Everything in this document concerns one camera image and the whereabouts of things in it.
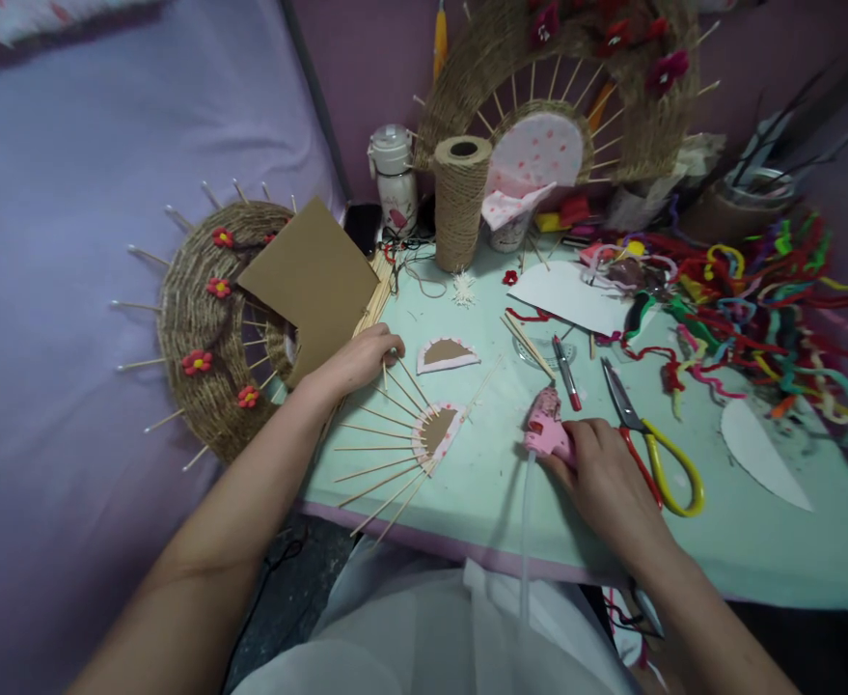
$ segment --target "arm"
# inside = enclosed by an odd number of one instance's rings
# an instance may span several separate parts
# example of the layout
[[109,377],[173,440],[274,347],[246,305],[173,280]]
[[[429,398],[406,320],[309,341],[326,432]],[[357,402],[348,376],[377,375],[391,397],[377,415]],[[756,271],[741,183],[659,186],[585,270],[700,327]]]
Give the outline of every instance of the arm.
[[82,693],[214,693],[260,563],[343,396],[394,364],[404,343],[379,323],[305,377],[154,563],[93,660]]
[[652,599],[685,688],[722,695],[796,693],[675,542],[616,430],[604,420],[564,425],[575,445],[577,476],[557,457],[542,463]]

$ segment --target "craft table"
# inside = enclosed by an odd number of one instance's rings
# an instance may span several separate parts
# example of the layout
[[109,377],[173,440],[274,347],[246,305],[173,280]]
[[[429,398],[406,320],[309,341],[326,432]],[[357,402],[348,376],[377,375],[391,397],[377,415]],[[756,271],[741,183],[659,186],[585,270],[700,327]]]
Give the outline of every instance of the craft table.
[[[549,249],[552,239],[543,239]],[[560,246],[556,260],[572,255]],[[538,263],[533,253],[527,265]],[[476,278],[477,303],[470,308],[452,301],[451,277],[433,262],[414,267],[422,275],[447,281],[448,291],[439,299],[424,296],[419,284],[406,273],[400,276],[400,295],[392,297],[382,317],[407,345],[409,369],[414,369],[418,349],[437,336],[453,336],[471,344],[481,364],[419,376],[432,401],[468,403],[499,355],[503,361],[484,392],[472,418],[462,425],[436,475],[424,483],[400,521],[389,531],[391,542],[400,542],[453,559],[472,557],[490,569],[519,576],[521,511],[526,454],[520,446],[527,411],[536,393],[549,378],[535,364],[520,356],[520,347],[501,322],[505,307],[533,315],[535,311],[507,296],[501,280],[506,270],[516,268],[516,255],[502,255],[482,243],[470,273]],[[435,286],[428,285],[430,293]],[[658,315],[640,336],[636,347],[676,345],[673,320]],[[527,323],[533,340],[549,340],[567,329],[561,322]],[[678,542],[704,569],[719,590],[740,598],[780,606],[805,608],[848,608],[848,463],[814,413],[804,418],[807,429],[795,428],[792,435],[769,432],[784,460],[805,490],[814,512],[800,510],[759,485],[731,458],[720,432],[722,405],[714,402],[709,388],[682,376],[683,422],[671,414],[670,397],[660,378],[664,358],[646,356],[642,362],[615,359],[610,347],[599,348],[591,360],[588,333],[576,328],[565,343],[575,349],[572,371],[582,393],[584,409],[573,413],[557,379],[562,398],[563,419],[601,417],[618,424],[604,381],[600,357],[610,355],[620,370],[633,405],[676,442],[694,461],[702,476],[706,504],[695,518],[681,518],[667,509],[664,517]],[[759,415],[768,405],[754,397],[747,380],[730,369],[717,373],[730,390],[749,393],[748,403]],[[413,384],[399,365],[390,375],[401,380],[412,394]],[[399,401],[403,395],[393,385],[389,390]],[[302,491],[303,510],[355,528],[363,519],[398,491],[412,474],[387,483],[349,504],[345,498],[384,480],[389,471],[408,464],[359,476],[341,483],[334,480],[352,472],[398,459],[401,451],[335,452],[336,447],[400,446],[400,440],[379,434],[338,427],[349,422],[382,431],[402,431],[386,420],[356,407],[363,404],[396,417],[406,413],[383,396],[366,388],[354,394],[337,416],[326,440],[320,445],[315,466]],[[640,435],[636,446],[647,461]],[[683,470],[663,451],[674,495],[680,504],[690,499]],[[620,584],[625,575],[618,561],[578,517],[546,474],[533,473],[533,507],[529,524],[531,576],[573,582]],[[390,505],[366,532],[380,533],[397,513],[411,486]]]

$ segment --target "white water bottle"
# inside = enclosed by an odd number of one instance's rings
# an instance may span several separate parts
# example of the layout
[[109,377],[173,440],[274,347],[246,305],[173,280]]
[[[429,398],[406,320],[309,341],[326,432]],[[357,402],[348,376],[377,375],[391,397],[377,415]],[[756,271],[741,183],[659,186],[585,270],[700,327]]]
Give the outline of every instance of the white water bottle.
[[417,179],[411,168],[411,133],[383,125],[369,139],[369,173],[378,183],[385,231],[405,238],[417,227]]

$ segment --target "hand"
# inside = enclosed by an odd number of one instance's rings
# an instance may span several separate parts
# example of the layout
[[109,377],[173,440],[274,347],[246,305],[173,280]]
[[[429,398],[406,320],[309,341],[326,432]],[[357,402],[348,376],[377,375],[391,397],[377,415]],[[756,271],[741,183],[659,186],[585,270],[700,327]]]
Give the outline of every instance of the hand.
[[556,456],[540,462],[623,565],[638,576],[681,553],[619,433],[599,418],[563,425],[574,444],[577,473]]
[[332,390],[337,399],[371,383],[382,373],[382,360],[391,367],[404,356],[404,341],[377,323],[353,338],[315,372],[315,381]]

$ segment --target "scissors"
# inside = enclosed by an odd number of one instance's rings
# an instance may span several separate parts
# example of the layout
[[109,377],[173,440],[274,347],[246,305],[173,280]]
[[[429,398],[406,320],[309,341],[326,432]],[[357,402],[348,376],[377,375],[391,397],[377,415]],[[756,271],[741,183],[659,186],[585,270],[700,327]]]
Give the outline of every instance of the scissors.
[[[623,388],[623,384],[620,382],[619,376],[616,375],[610,360],[603,357],[601,358],[601,362],[604,365],[604,376],[607,378],[607,385],[610,387],[610,395],[613,396],[614,405],[619,411],[619,419],[622,422],[619,433],[626,442],[629,453],[636,460],[636,465],[642,471],[645,482],[652,492],[652,496],[658,502],[659,509],[661,509],[662,500],[664,500],[665,506],[678,516],[697,516],[703,511],[703,481],[700,479],[697,467],[694,466],[694,463],[688,459],[687,455],[678,449],[670,439],[652,427],[650,422],[640,419],[633,405],[630,403],[629,396],[626,395],[626,389]],[[648,458],[652,463],[652,473],[655,475],[657,486],[652,482],[652,477],[648,474],[648,469],[640,458],[639,452],[636,451],[633,440],[629,436],[630,430],[639,431],[645,437],[645,446],[648,448]],[[693,498],[687,508],[677,504],[671,494],[668,480],[665,478],[665,471],[662,469],[662,459],[658,451],[658,442],[661,442],[662,446],[674,455],[681,466],[683,466],[684,472],[687,473],[688,480],[691,482]]]

